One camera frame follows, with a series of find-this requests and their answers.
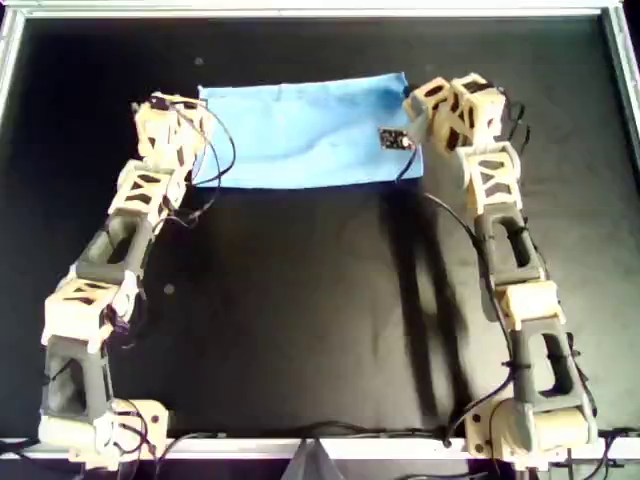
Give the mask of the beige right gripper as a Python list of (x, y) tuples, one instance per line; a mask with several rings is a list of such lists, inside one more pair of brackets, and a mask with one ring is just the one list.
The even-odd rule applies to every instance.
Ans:
[(411, 91), (403, 108), (443, 154), (459, 147), (492, 143), (502, 132), (506, 96), (477, 73), (447, 80), (436, 77)]

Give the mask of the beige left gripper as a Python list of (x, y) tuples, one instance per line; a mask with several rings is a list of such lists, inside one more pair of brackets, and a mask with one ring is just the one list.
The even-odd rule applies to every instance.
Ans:
[(138, 153), (151, 168), (190, 171), (208, 140), (203, 100), (153, 92), (137, 106)]

